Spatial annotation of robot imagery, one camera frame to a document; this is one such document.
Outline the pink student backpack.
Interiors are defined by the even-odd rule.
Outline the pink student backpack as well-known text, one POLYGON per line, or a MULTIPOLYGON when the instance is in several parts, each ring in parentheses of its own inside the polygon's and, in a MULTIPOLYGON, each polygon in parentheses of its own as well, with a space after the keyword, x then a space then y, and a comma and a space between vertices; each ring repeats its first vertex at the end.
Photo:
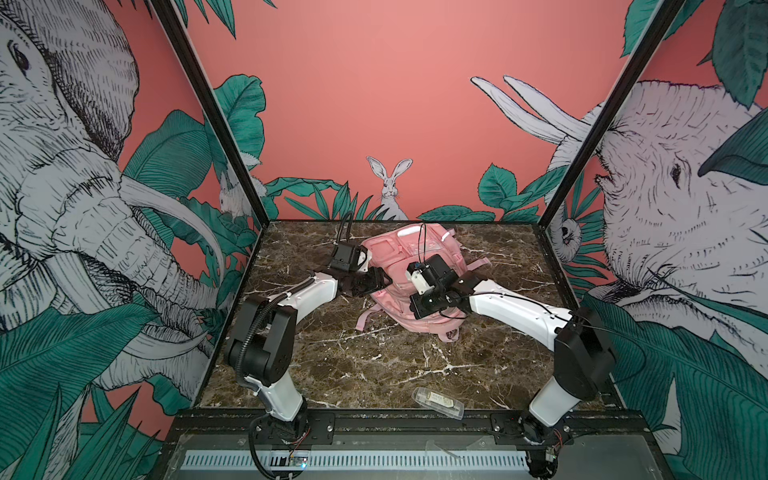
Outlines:
POLYGON ((432 255, 440 254, 460 277, 489 264, 488 258, 467 263, 461 252, 462 245, 455 238, 455 231, 437 223, 402 227, 370 237, 362 245, 368 249, 368 269, 383 268, 391 277, 392 284, 371 294, 374 305, 358 317, 357 330, 365 328, 372 314, 383 312, 410 332, 434 334, 445 343, 459 339, 464 319, 443 318, 437 314, 423 319, 414 317, 410 311, 410 296, 417 292, 406 278, 406 269, 412 262, 424 262, 432 255))

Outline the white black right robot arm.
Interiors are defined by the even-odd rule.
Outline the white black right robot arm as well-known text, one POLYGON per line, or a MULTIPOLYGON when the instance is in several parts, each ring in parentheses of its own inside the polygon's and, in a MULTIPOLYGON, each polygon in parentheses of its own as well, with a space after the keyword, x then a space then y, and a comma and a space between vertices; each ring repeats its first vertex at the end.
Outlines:
POLYGON ((616 365, 600 316, 588 309, 548 306, 472 274, 449 281, 411 280, 411 310, 421 319, 448 308, 500 321, 553 353, 550 379, 519 420, 530 438, 544 435, 579 403, 593 400, 616 365))

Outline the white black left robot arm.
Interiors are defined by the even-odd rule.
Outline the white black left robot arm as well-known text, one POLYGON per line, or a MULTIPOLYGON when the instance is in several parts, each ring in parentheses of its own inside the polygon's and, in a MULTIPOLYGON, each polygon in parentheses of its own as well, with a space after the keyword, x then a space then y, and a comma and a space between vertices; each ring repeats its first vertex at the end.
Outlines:
POLYGON ((295 421, 306 409, 288 372, 298 323, 340 295, 364 297, 391 284, 381 267, 365 272, 328 269, 272 297, 248 297, 224 347, 224 361, 236 384, 254 393, 272 418, 295 421))

